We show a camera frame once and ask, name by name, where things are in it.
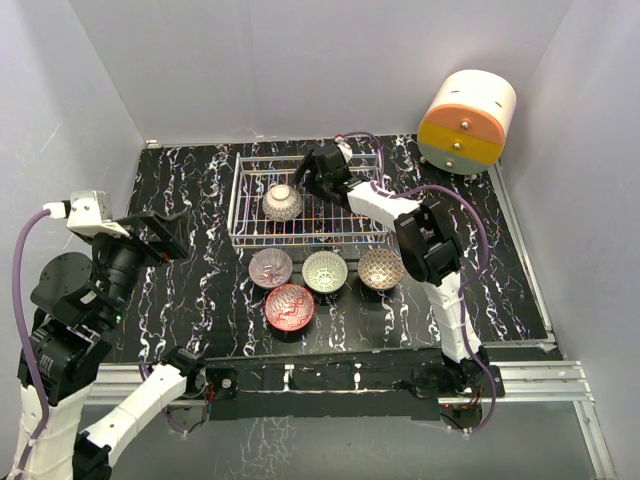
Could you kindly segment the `brown spoke patterned bowl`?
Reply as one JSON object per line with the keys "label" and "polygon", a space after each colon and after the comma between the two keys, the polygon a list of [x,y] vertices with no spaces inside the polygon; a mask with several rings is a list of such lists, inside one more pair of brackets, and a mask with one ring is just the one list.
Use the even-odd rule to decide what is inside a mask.
{"label": "brown spoke patterned bowl", "polygon": [[303,199],[289,185],[275,185],[262,200],[262,209],[268,220],[287,222],[296,219],[303,211]]}

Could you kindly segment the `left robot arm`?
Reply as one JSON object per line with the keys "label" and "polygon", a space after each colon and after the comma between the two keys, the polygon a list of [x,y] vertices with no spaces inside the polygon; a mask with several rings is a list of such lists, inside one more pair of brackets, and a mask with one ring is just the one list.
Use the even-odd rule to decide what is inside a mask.
{"label": "left robot arm", "polygon": [[[63,253],[42,270],[26,325],[21,292],[27,237],[44,218],[64,219],[91,253]],[[176,347],[102,420],[81,429],[86,399],[111,350],[141,272],[189,255],[188,213],[145,211],[108,220],[94,207],[54,202],[19,233],[12,264],[12,301],[22,344],[18,369],[22,412],[11,479],[107,479],[124,449],[174,400],[206,387],[201,357]]]}

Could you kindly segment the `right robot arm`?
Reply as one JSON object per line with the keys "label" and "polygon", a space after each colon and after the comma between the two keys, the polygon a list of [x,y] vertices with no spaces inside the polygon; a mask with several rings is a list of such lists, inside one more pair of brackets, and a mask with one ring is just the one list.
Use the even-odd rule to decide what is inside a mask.
{"label": "right robot arm", "polygon": [[364,215],[396,236],[406,271],[421,283],[441,334],[447,388],[466,397],[478,389],[481,374],[497,396],[488,357],[471,324],[461,280],[463,248],[446,208],[436,199],[411,200],[385,191],[349,168],[351,150],[337,143],[309,151],[292,183],[313,196],[356,215]]}

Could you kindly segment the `purple striped bowl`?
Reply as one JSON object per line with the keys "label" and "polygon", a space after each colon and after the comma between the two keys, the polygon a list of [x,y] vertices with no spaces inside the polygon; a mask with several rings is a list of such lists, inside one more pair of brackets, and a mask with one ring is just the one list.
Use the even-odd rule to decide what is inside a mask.
{"label": "purple striped bowl", "polygon": [[267,248],[253,255],[248,272],[256,285],[271,290],[289,281],[293,272],[293,261],[285,251]]}

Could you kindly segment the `brown scale patterned bowl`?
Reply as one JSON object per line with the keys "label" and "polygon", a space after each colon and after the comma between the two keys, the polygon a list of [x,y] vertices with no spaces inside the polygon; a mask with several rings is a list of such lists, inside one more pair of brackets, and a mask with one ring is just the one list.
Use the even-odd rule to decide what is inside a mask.
{"label": "brown scale patterned bowl", "polygon": [[400,256],[384,248],[365,253],[358,262],[357,271],[361,282],[374,291],[393,289],[405,275]]}

